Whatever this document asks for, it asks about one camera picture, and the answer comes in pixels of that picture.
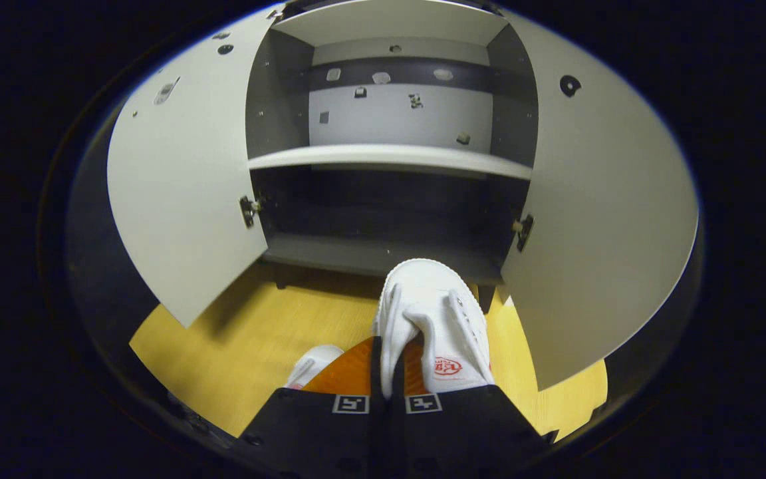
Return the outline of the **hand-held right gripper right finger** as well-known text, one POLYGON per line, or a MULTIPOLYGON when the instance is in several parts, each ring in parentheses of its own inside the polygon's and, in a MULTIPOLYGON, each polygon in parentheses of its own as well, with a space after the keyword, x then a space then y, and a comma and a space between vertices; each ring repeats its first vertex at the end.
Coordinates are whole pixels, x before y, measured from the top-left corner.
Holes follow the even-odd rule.
POLYGON ((392 478, 516 477, 557 439, 538 432, 498 386, 431 393, 421 343, 408 343, 396 361, 394 387, 392 478))

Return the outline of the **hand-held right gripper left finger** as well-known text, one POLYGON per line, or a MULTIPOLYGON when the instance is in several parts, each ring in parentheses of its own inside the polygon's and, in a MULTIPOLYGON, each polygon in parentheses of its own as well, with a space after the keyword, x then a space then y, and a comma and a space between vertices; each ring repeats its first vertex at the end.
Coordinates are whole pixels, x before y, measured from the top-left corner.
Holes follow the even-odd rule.
POLYGON ((279 388, 237 439, 237 459, 267 478, 382 478, 390 407, 380 390, 379 337, 360 364, 370 391, 279 388))

